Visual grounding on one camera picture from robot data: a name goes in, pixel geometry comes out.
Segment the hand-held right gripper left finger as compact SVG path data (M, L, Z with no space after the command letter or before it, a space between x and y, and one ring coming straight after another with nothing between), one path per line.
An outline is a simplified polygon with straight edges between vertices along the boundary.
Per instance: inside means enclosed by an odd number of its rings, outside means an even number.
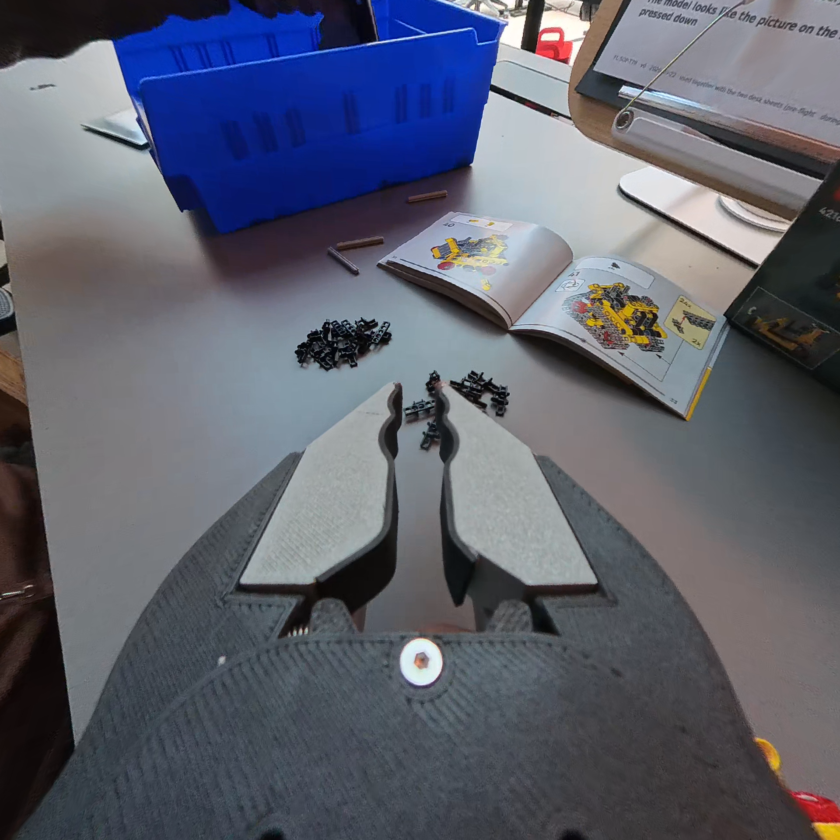
M387 382L292 460L238 577L240 591L365 609L396 570L403 387Z

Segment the large pile black track links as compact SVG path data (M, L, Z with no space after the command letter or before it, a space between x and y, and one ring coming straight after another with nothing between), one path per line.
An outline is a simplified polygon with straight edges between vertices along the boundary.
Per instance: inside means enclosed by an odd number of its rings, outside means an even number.
M389 321L326 320L308 332L296 347L295 356L301 367L315 364L322 371L332 371L347 365L353 369L360 358L386 346L391 340Z

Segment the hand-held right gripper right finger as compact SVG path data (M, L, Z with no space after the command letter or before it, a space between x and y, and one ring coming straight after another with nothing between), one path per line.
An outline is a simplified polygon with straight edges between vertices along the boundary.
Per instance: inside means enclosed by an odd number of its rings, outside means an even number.
M593 595L596 573L529 446L437 384L444 464L440 524L454 604L469 600L484 630L505 601Z

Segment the open instruction booklet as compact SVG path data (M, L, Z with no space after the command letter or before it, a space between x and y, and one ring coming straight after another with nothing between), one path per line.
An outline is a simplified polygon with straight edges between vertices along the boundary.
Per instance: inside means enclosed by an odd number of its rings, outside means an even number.
M506 332L556 342L688 421L726 339L723 316L628 258L575 258L551 229L448 213L378 267Z

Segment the dark lego box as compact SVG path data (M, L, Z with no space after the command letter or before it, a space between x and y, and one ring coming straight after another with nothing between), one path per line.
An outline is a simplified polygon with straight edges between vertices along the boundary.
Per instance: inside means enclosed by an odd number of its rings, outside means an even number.
M839 163L724 315L839 392Z

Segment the white monitor stand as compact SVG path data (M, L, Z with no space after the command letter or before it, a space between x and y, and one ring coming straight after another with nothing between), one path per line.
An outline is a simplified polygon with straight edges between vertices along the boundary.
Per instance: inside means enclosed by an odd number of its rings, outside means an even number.
M820 178L722 144L684 123L624 108L612 140L651 158L618 188L634 203L758 266L821 184Z

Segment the red plastic object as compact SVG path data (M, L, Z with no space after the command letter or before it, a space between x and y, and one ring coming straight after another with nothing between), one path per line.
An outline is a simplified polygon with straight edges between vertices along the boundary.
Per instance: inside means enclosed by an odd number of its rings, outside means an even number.
M574 45L565 37L562 27L546 27L539 31L535 54L569 66Z

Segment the yellow red lego model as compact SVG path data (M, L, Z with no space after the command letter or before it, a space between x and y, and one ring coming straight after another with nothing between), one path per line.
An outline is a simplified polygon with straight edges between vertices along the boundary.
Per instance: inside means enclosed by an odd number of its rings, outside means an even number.
M787 790L793 802L805 814L812 829L821 839L839 838L839 806L835 801L821 794L809 791L794 791L784 782L782 761L774 745L762 738L756 738L756 745L761 750L767 764Z

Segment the grey paper sheet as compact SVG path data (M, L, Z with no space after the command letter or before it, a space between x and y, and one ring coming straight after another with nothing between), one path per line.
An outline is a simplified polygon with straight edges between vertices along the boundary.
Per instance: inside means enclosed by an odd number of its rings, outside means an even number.
M85 131L126 144L137 150L150 148L150 142L141 128L134 108L127 108L104 117L82 122L80 126Z

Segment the blue plastic bin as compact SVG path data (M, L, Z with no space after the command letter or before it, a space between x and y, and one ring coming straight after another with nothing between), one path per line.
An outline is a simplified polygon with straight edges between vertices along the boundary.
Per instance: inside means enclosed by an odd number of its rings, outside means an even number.
M321 18L169 17L113 42L151 157L222 234L471 165L506 21L373 2L380 39L320 49Z

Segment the small pile black track links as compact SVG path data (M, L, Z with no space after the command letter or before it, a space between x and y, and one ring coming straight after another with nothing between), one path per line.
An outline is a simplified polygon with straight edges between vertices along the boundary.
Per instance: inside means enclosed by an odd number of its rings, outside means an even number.
M425 424L419 441L419 449L422 452L429 452L441 440L441 432L436 420L436 394L438 385L443 382L438 371L431 371L425 382L424 396L403 408L403 418L407 423ZM483 413L504 417L508 412L511 398L509 386L485 376L484 372L470 371L457 380L449 380L447 384Z

